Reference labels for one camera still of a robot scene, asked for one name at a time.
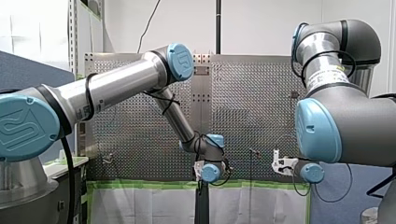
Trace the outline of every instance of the black cable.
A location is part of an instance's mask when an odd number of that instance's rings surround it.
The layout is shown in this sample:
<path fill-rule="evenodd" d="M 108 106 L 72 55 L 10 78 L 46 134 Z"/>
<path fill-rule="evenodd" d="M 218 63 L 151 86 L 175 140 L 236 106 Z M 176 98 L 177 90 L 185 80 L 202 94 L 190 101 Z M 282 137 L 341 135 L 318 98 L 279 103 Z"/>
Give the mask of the black cable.
<path fill-rule="evenodd" d="M 352 170 L 350 169 L 350 166 L 349 166 L 348 163 L 346 163 L 346 167 L 347 167 L 347 169 L 348 169 L 348 171 L 349 171 L 349 176 L 350 176 L 349 187 L 348 187 L 348 189 L 346 190 L 346 193 L 345 193 L 343 196 L 341 196 L 339 199 L 336 199 L 336 200 L 326 200 L 326 199 L 323 199 L 323 198 L 320 196 L 319 192 L 318 192 L 317 185 L 316 185 L 316 184 L 314 185 L 315 193 L 318 195 L 318 197 L 319 197 L 323 202 L 325 202 L 325 203 L 338 203 L 338 202 L 340 202 L 341 200 L 343 200 L 343 199 L 348 195 L 348 193 L 350 192 L 350 190 L 352 189 L 352 183 L 353 183 L 353 174 L 352 174 Z"/>
<path fill-rule="evenodd" d="M 396 173 L 391 174 L 390 176 L 388 176 L 386 179 L 384 179 L 383 181 L 381 181 L 379 184 L 375 185 L 374 187 L 372 187 L 371 189 L 369 189 L 366 194 L 368 196 L 371 197 L 375 197 L 375 198 L 384 198 L 383 195 L 379 195 L 379 194 L 375 194 L 376 191 L 378 191 L 379 189 L 384 188 L 388 183 L 390 183 L 390 181 L 392 181 L 394 178 L 396 177 Z"/>
<path fill-rule="evenodd" d="M 95 108 L 93 107 L 93 100 L 91 97 L 90 81 L 91 81 L 91 78 L 96 75 L 98 75 L 98 74 L 91 73 L 85 78 L 85 97 L 87 99 L 88 106 L 90 107 L 90 115 L 84 119 L 85 121 L 92 119 L 93 114 L 95 113 Z"/>
<path fill-rule="evenodd" d="M 169 109 L 169 107 L 171 107 L 172 103 L 175 103 L 177 105 L 181 105 L 181 103 L 179 101 L 175 100 L 175 97 L 176 97 L 175 94 L 172 95 L 171 99 L 166 99 L 166 98 L 162 98 L 162 97 L 150 94 L 150 93 L 145 92 L 145 91 L 143 91 L 143 93 L 148 95 L 148 96 L 151 96 L 152 98 L 169 102 L 168 106 L 163 110 L 162 115 L 164 115 L 166 113 L 166 111 Z"/>
<path fill-rule="evenodd" d="M 157 11 L 157 7 L 158 7 L 158 5 L 160 4 L 160 2 L 161 2 L 161 0 L 158 0 L 157 4 L 155 5 L 154 10 L 153 10 L 152 13 L 151 13 L 151 16 L 150 16 L 149 19 L 148 19 L 148 24 L 146 25 L 146 29 L 145 29 L 145 31 L 143 32 L 143 34 L 140 36 L 139 47 L 137 48 L 137 53 L 140 52 L 140 48 L 142 47 L 143 37 L 145 36 L 146 32 L 147 32 L 148 29 L 149 29 L 149 24 L 151 23 L 151 20 L 152 20 L 152 18 L 154 17 L 155 11 Z"/>
<path fill-rule="evenodd" d="M 226 183 L 230 180 L 231 175 L 232 175 L 232 171 L 230 170 L 230 171 L 228 171 L 228 175 L 227 175 L 227 177 L 225 178 L 225 180 L 224 180 L 223 182 L 221 182 L 221 183 L 219 183 L 219 184 L 216 184 L 216 183 L 210 183 L 210 184 L 211 184 L 212 186 L 216 186 L 216 187 L 222 186 L 222 185 L 226 184 Z"/>
<path fill-rule="evenodd" d="M 67 161 L 67 170 L 69 173 L 69 212 L 67 215 L 67 224 L 74 223 L 74 208 L 75 208 L 75 197 L 76 197 L 76 179 L 74 173 L 73 156 L 70 150 L 70 146 L 67 142 L 66 137 L 61 138 L 62 146 L 64 147 L 64 155 Z"/>
<path fill-rule="evenodd" d="M 346 55 L 346 56 L 350 59 L 350 61 L 352 61 L 352 69 L 350 70 L 350 72 L 349 72 L 349 74 L 347 75 L 347 77 L 351 77 L 351 76 L 354 74 L 354 72 L 355 72 L 355 70 L 356 70 L 356 67 L 357 67 L 356 61 L 355 61 L 355 59 L 353 58 L 353 56 L 350 55 L 348 52 L 346 52 L 346 51 L 341 51 L 341 50 L 338 50 L 338 49 L 322 51 L 322 52 L 319 52 L 319 53 L 314 54 L 314 55 L 313 55 L 312 57 L 310 57 L 310 58 L 308 59 L 308 61 L 306 61 L 306 63 L 303 65 L 303 69 L 302 69 L 302 71 L 301 71 L 301 81 L 303 82 L 304 87 L 306 87 L 306 84 L 305 84 L 305 70 L 306 70 L 306 67 L 307 67 L 314 59 L 318 58 L 319 56 L 321 56 L 321 55 L 323 55 L 323 54 L 328 54 L 328 53 L 338 53 L 338 55 L 340 55 L 340 54 L 341 54 L 341 55 Z"/>
<path fill-rule="evenodd" d="M 300 191 L 297 190 L 297 186 L 296 186 L 296 182 L 294 180 L 294 176 L 295 174 L 295 170 L 292 169 L 291 167 L 288 167 L 291 171 L 292 171 L 292 176 L 291 176 L 291 181 L 293 182 L 293 186 L 294 186 L 294 191 L 296 191 L 296 193 L 302 197 L 305 197 L 309 194 L 309 192 L 311 191 L 311 185 L 308 185 L 308 190 L 306 191 L 306 194 L 301 193 Z"/>

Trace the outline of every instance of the black hose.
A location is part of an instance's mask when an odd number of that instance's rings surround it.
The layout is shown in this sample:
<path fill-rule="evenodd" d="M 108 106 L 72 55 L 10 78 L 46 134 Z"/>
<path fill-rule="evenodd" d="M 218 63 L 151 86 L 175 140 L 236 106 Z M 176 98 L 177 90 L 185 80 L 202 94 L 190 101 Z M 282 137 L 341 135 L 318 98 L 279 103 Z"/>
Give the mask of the black hose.
<path fill-rule="evenodd" d="M 216 0 L 216 54 L 221 54 L 221 0 Z"/>
<path fill-rule="evenodd" d="M 76 179 L 74 173 L 73 156 L 70 151 L 70 146 L 67 142 L 66 137 L 61 138 L 62 146 L 64 147 L 64 154 L 67 161 L 67 170 L 69 173 L 69 212 L 67 215 L 67 224 L 74 223 L 74 210 L 75 210 L 75 200 L 76 200 Z"/>

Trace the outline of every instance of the silver cylinder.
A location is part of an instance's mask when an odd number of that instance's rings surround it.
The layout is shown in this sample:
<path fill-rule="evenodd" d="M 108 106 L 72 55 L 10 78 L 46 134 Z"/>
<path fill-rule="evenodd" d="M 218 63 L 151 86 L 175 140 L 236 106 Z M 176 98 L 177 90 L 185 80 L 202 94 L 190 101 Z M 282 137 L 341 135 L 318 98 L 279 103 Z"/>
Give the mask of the silver cylinder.
<path fill-rule="evenodd" d="M 99 113 L 139 92 L 161 89 L 167 83 L 161 59 L 147 52 L 142 59 L 126 66 L 95 75 L 90 80 L 94 113 Z M 90 115 L 86 98 L 86 79 L 59 88 L 47 87 L 60 103 L 71 125 Z"/>
<path fill-rule="evenodd" d="M 0 161 L 0 190 L 12 189 L 11 165 L 9 162 Z"/>
<path fill-rule="evenodd" d="M 0 179 L 7 183 L 7 189 L 0 190 L 0 204 L 35 197 L 48 186 L 47 176 L 38 157 L 29 161 L 11 162 L 6 167 L 7 175 L 0 175 Z"/>
<path fill-rule="evenodd" d="M 173 96 L 172 92 L 167 88 L 152 93 L 152 95 L 168 100 L 172 99 Z M 169 101 L 165 100 L 155 99 L 155 101 L 161 110 L 165 110 L 170 104 Z M 172 103 L 164 115 L 181 142 L 188 142 L 194 137 L 194 130 L 190 126 L 179 105 Z"/>
<path fill-rule="evenodd" d="M 315 33 L 304 39 L 296 51 L 297 62 L 304 65 L 314 55 L 340 49 L 338 39 L 327 33 Z M 326 53 L 313 59 L 305 69 L 308 92 L 325 84 L 348 82 L 337 53 Z"/>

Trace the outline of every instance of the metal frame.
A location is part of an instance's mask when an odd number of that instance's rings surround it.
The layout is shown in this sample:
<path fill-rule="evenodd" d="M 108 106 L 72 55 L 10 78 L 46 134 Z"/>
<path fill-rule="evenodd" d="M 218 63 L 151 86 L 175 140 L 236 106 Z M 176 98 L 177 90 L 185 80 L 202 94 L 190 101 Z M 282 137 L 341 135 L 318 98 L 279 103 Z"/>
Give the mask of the metal frame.
<path fill-rule="evenodd" d="M 98 66 L 104 66 L 106 69 L 110 69 L 111 64 L 114 65 L 113 68 L 115 68 L 116 66 L 120 66 L 122 62 L 129 63 L 133 60 L 137 60 L 138 58 L 139 56 L 136 54 L 89 53 L 85 55 L 86 74 L 92 72 L 103 72 L 104 70 L 98 70 Z M 184 110 L 188 109 L 188 111 L 190 111 L 187 117 L 191 122 L 192 128 L 200 133 L 218 133 L 225 136 L 226 155 L 230 159 L 232 166 L 236 171 L 235 175 L 233 175 L 233 178 L 252 178 L 290 182 L 289 178 L 273 173 L 271 168 L 273 149 L 276 147 L 276 139 L 281 134 L 293 132 L 292 111 L 293 105 L 298 99 L 291 99 L 290 91 L 297 91 L 301 96 L 304 95 L 304 88 L 300 85 L 300 80 L 291 74 L 290 58 L 283 56 L 268 57 L 195 54 L 194 63 L 195 76 L 191 80 L 191 84 L 189 84 L 189 86 L 183 86 L 185 93 L 189 94 L 187 98 L 190 99 L 190 102 L 187 105 L 182 104 L 182 107 L 184 105 Z M 246 81 L 243 79 L 242 83 L 238 83 L 239 79 L 236 76 L 240 76 L 241 74 L 253 76 L 251 78 L 257 78 L 258 81 L 252 81 L 251 83 L 246 84 Z M 262 109 L 262 111 L 252 109 L 250 112 L 248 112 L 250 114 L 246 114 L 245 112 L 247 111 L 244 112 L 243 110 L 235 112 L 235 109 L 237 109 L 237 107 L 234 106 L 235 104 L 230 107 L 231 110 L 226 109 L 221 111 L 221 109 L 224 108 L 219 104 L 219 102 L 224 100 L 221 98 L 224 97 L 224 94 L 220 94 L 219 90 L 227 90 L 227 86 L 223 86 L 225 85 L 223 83 L 224 80 L 226 80 L 226 83 L 238 84 L 236 85 L 237 88 L 233 87 L 234 90 L 228 89 L 229 92 L 225 92 L 225 95 L 227 95 L 226 100 L 234 101 L 236 104 L 238 104 L 238 101 L 241 103 L 241 100 L 243 99 L 242 101 L 246 102 L 245 106 L 247 107 L 245 110 L 258 107 Z M 173 91 L 175 91 L 178 97 L 186 97 L 179 95 L 177 85 L 178 84 L 171 87 L 173 88 Z M 266 97 L 258 97 L 254 94 L 251 94 L 251 92 L 248 91 L 247 85 L 249 85 L 251 88 L 256 88 L 254 91 L 265 93 Z M 248 93 L 251 94 L 251 97 L 240 97 L 241 95 L 248 95 Z M 130 111 L 129 113 L 137 113 L 137 116 L 145 116 L 143 115 L 143 111 L 140 113 L 138 109 L 140 106 L 142 106 L 141 104 L 145 104 L 145 102 L 139 103 L 138 101 L 135 101 L 135 103 L 132 104 L 136 104 L 136 107 L 134 107 L 135 105 L 126 104 L 120 104 L 117 105 L 117 107 L 118 109 L 123 108 L 123 113 L 128 110 Z M 99 119 L 101 121 L 112 118 L 111 111 L 109 113 L 105 111 L 104 113 L 104 115 L 99 115 Z M 248 126 L 243 126 L 243 124 L 241 124 L 239 127 L 237 127 L 232 123 L 226 122 L 226 120 L 222 119 L 221 117 L 218 117 L 217 120 L 213 120 L 214 116 L 218 115 L 224 115 L 225 119 L 233 118 L 230 117 L 230 115 L 233 115 L 234 113 L 236 113 L 236 117 L 234 117 L 235 119 L 239 119 L 238 115 L 248 117 Z M 91 158 L 99 158 L 100 153 L 98 152 L 97 144 L 95 143 L 93 136 L 95 132 L 111 131 L 104 130 L 103 128 L 96 130 L 97 127 L 95 127 L 94 123 L 92 122 L 90 122 L 86 128 L 87 150 L 84 152 L 84 155 Z M 233 132 L 231 129 L 235 128 L 242 128 L 242 131 Z M 157 134 L 159 136 L 166 135 L 172 136 L 172 138 L 175 137 L 175 139 L 172 141 L 175 141 L 175 143 L 178 142 L 176 135 L 171 129 L 163 129 Z M 134 145 L 132 142 L 130 147 L 132 147 L 133 150 L 139 150 L 139 148 L 136 148 L 136 145 Z M 260 151 L 262 154 L 262 158 L 260 160 L 249 161 L 250 147 L 253 147 L 254 150 Z M 282 138 L 282 141 L 279 141 L 279 149 L 281 156 L 286 154 L 291 156 L 298 155 L 297 146 L 292 139 Z M 176 166 L 179 171 L 188 173 L 183 178 L 180 178 L 180 176 L 172 178 L 170 175 L 159 177 L 158 172 L 161 171 L 158 171 L 157 167 L 155 168 L 157 169 L 157 173 L 155 171 L 152 172 L 153 174 L 156 173 L 156 176 L 149 176 L 149 173 L 147 173 L 144 179 L 191 180 L 190 168 L 192 167 L 194 155 L 189 157 L 190 162 L 186 163 L 178 162 L 177 164 L 160 164 L 163 167 L 161 168 L 163 170 L 169 170 L 170 168 L 174 169 L 174 166 Z M 113 162 L 113 160 L 114 155 L 112 155 L 111 150 L 109 150 L 106 155 L 102 155 L 101 163 L 105 163 L 107 165 L 108 163 Z M 95 159 L 93 159 L 91 162 L 95 163 L 98 162 L 98 160 L 95 161 Z M 134 158 L 129 158 L 125 159 L 124 162 L 136 163 L 139 161 L 134 160 Z M 249 176 L 248 173 L 250 166 L 253 166 L 255 170 L 253 176 Z M 134 175 L 123 175 L 119 177 L 131 179 L 141 178 Z"/>
<path fill-rule="evenodd" d="M 78 5 L 79 0 L 69 0 L 68 33 L 69 33 L 69 62 L 71 72 L 78 73 Z"/>

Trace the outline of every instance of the robotic arm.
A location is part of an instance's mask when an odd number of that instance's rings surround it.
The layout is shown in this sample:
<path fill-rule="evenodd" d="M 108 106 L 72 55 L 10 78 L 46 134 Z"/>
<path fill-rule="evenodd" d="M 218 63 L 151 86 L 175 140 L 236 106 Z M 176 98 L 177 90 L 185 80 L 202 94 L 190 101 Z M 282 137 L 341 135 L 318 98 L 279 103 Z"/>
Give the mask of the robotic arm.
<path fill-rule="evenodd" d="M 178 104 L 172 104 L 172 92 L 165 88 L 152 93 L 163 114 L 180 139 L 179 147 L 190 153 L 197 154 L 194 164 L 197 180 L 213 183 L 219 180 L 228 164 L 223 165 L 224 138 L 219 134 L 200 135 L 195 132 L 183 115 Z"/>
<path fill-rule="evenodd" d="M 57 207 L 48 200 L 57 183 L 47 180 L 38 156 L 55 141 L 72 132 L 72 127 L 139 92 L 157 96 L 180 139 L 180 147 L 195 152 L 205 160 L 199 169 L 200 179 L 212 183 L 222 172 L 223 137 L 197 135 L 187 122 L 180 107 L 173 103 L 168 85 L 184 81 L 193 74 L 190 52 L 180 44 L 155 49 L 142 55 L 141 60 L 103 74 L 91 74 L 59 88 L 41 85 L 12 94 L 0 95 L 0 214 L 2 220 L 13 223 L 35 222 L 33 217 L 15 216 L 20 205 L 36 207 L 43 200 L 48 209 Z"/>
<path fill-rule="evenodd" d="M 301 24 L 294 35 L 292 62 L 303 67 L 299 76 L 307 88 L 296 106 L 295 127 L 300 152 L 312 161 L 393 166 L 396 162 L 396 104 L 369 99 L 370 73 L 380 62 L 381 45 L 375 31 L 362 21 Z M 318 164 L 278 158 L 274 170 L 318 183 Z"/>

